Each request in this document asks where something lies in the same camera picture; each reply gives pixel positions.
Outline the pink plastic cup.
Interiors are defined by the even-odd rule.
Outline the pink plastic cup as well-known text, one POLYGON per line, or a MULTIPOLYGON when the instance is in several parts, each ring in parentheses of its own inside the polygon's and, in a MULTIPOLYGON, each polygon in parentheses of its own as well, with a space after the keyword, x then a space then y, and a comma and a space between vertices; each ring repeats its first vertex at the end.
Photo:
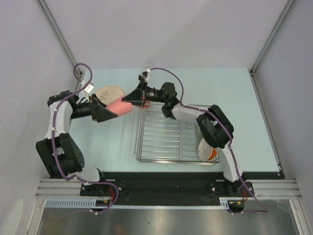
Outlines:
POLYGON ((133 111, 133 105, 123 101, 123 96, 110 103, 106 109, 116 114, 118 117, 133 111))

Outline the beige pink floral plate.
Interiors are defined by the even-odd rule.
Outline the beige pink floral plate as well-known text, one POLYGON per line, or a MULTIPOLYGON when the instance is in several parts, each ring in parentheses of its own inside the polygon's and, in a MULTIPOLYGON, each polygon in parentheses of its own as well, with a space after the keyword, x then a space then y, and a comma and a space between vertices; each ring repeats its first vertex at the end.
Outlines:
POLYGON ((118 98, 125 95, 125 92, 119 86, 105 86, 95 93, 98 100, 104 105, 109 105, 118 98))

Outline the orange and white bowl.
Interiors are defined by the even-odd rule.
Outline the orange and white bowl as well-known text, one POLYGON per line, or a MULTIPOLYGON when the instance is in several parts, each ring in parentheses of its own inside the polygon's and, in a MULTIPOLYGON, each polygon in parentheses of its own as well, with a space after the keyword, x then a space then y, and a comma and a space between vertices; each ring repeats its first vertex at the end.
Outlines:
POLYGON ((198 146, 198 157, 202 162, 214 159, 218 155, 217 150, 211 147, 203 138, 198 146))

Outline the green ceramic bowl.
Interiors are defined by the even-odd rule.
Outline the green ceramic bowl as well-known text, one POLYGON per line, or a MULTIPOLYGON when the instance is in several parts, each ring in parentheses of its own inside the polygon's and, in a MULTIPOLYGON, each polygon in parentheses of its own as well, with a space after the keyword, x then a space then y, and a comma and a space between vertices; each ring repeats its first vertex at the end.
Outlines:
POLYGON ((200 138, 203 138, 203 135, 202 135, 202 132, 201 132, 199 126, 197 126, 197 134, 198 134, 198 136, 199 136, 200 138))

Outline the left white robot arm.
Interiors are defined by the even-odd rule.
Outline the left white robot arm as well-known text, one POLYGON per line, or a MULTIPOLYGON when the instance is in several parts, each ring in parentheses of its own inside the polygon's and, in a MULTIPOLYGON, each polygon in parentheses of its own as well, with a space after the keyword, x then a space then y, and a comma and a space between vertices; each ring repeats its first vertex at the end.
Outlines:
POLYGON ((49 128, 43 140, 36 142, 36 150, 51 178, 71 180, 83 171, 85 159, 82 151, 69 134, 73 119, 90 116, 96 122, 118 117, 95 94, 89 102, 79 103, 79 97, 64 91, 51 96, 49 128))

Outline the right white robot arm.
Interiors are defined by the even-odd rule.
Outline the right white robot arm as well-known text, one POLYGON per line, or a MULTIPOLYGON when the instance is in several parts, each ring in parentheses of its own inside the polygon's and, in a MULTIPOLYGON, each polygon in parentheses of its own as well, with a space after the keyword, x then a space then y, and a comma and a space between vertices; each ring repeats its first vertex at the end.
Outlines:
POLYGON ((161 110, 165 118, 197 124, 206 143, 223 152, 220 160, 224 178, 228 180, 225 184, 226 192, 230 196, 238 196, 243 191, 243 172, 232 149, 234 127, 219 106, 212 105, 205 110, 185 105, 177 98, 175 85, 170 82, 165 82, 159 90, 140 82, 122 101, 138 107, 144 106, 147 101, 162 103, 161 110))

